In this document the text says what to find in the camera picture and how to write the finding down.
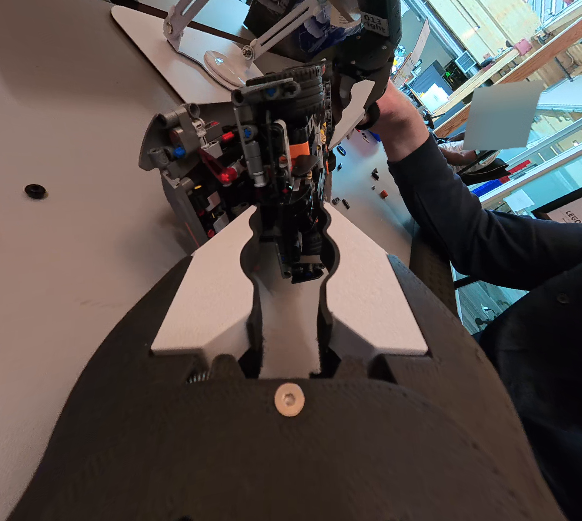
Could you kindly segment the grey toy car model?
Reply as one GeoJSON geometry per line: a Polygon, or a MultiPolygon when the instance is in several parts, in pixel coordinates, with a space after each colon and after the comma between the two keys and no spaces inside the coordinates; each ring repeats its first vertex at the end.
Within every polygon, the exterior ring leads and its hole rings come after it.
{"type": "Polygon", "coordinates": [[[261,242],[275,246],[283,278],[293,283],[324,274],[319,206],[335,168],[328,149],[333,133],[332,62],[321,64],[324,106],[303,125],[271,120],[259,106],[267,99],[295,97],[291,78],[235,89],[233,117],[222,133],[219,122],[202,118],[194,103],[155,115],[142,140],[138,163],[158,170],[168,202],[194,250],[223,230],[249,206],[261,215],[261,242]]]}

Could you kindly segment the black toy wheel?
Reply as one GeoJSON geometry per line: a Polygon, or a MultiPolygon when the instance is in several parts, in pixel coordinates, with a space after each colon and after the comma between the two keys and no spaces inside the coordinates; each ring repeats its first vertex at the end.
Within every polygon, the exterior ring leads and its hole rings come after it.
{"type": "Polygon", "coordinates": [[[321,64],[290,67],[283,71],[247,80],[246,86],[270,84],[291,78],[299,86],[295,97],[282,97],[278,100],[269,98],[259,106],[270,112],[272,121],[281,119],[286,123],[297,122],[303,125],[305,120],[308,120],[324,106],[324,72],[325,69],[321,64]]]}

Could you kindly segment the person's dark jacket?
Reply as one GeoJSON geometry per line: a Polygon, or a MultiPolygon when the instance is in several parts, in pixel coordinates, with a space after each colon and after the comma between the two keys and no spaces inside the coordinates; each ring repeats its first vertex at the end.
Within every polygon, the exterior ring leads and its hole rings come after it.
{"type": "Polygon", "coordinates": [[[520,298],[479,344],[558,505],[569,520],[581,520],[581,265],[520,298]]]}

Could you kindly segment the black monitor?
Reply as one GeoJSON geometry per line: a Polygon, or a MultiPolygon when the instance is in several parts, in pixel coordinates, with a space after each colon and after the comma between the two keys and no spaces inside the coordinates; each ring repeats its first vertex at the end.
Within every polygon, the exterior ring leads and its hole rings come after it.
{"type": "Polygon", "coordinates": [[[440,65],[438,60],[433,61],[417,78],[415,81],[415,90],[418,93],[427,92],[434,84],[443,89],[446,95],[453,93],[453,89],[445,80],[445,69],[440,65]]]}

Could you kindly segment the person's right hand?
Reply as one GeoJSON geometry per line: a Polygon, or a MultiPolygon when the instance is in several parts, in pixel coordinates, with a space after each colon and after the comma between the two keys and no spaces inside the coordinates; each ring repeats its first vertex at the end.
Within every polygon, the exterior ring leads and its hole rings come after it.
{"type": "Polygon", "coordinates": [[[376,103],[380,115],[371,132],[379,136],[388,161],[397,163],[404,160],[429,139],[423,118],[392,81],[388,81],[376,103]]]}

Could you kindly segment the white book stand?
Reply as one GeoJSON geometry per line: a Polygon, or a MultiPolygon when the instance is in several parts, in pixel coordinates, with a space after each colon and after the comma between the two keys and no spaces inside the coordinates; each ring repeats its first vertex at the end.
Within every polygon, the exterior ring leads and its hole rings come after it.
{"type": "Polygon", "coordinates": [[[359,19],[357,0],[307,0],[262,36],[240,48],[229,39],[189,27],[211,0],[179,0],[166,18],[114,6],[114,21],[174,91],[200,105],[228,102],[230,92],[262,76],[256,61],[330,2],[347,21],[359,19]]]}

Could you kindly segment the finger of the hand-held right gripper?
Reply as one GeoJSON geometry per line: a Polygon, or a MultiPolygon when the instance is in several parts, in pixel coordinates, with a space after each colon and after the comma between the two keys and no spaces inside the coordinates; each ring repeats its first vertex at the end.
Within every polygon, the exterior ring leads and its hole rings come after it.
{"type": "Polygon", "coordinates": [[[344,140],[348,134],[352,133],[356,125],[364,118],[366,112],[366,102],[370,93],[374,89],[375,82],[371,80],[353,81],[350,83],[351,89],[345,90],[345,97],[341,100],[348,100],[347,106],[342,108],[339,119],[333,119],[333,133],[327,140],[328,149],[333,149],[344,140]]]}

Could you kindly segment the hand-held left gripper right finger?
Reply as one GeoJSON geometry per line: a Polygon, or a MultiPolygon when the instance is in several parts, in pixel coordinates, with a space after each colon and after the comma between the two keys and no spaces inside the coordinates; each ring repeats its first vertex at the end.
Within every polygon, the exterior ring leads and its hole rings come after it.
{"type": "Polygon", "coordinates": [[[318,215],[321,261],[317,343],[321,375],[347,357],[365,368],[380,355],[425,357],[428,344],[388,253],[329,203],[318,215]]]}

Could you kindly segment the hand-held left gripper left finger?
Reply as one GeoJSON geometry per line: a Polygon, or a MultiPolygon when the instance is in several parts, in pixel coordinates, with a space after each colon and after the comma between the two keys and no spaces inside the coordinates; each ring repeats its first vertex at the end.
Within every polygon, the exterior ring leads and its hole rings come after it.
{"type": "Polygon", "coordinates": [[[258,377],[263,317],[253,271],[261,232],[259,209],[249,206],[194,251],[152,343],[154,354],[194,353],[208,365],[231,355],[247,377],[258,377]]]}

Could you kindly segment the scattered tiny toy pieces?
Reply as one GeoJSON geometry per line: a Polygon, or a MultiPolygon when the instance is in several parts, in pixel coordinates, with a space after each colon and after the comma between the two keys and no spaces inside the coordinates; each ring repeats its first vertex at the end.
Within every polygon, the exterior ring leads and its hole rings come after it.
{"type": "Polygon", "coordinates": [[[334,147],[333,153],[332,204],[354,211],[375,204],[388,176],[381,142],[369,131],[356,130],[334,147]]]}

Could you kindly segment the brown cardboard sign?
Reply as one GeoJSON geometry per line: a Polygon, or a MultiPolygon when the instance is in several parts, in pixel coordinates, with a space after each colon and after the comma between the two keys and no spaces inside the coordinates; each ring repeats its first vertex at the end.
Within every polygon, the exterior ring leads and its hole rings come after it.
{"type": "Polygon", "coordinates": [[[426,46],[428,37],[430,36],[430,32],[431,32],[430,21],[428,18],[426,18],[421,29],[421,32],[418,36],[417,42],[410,55],[411,70],[414,70],[418,62],[421,60],[421,55],[426,46]]]}

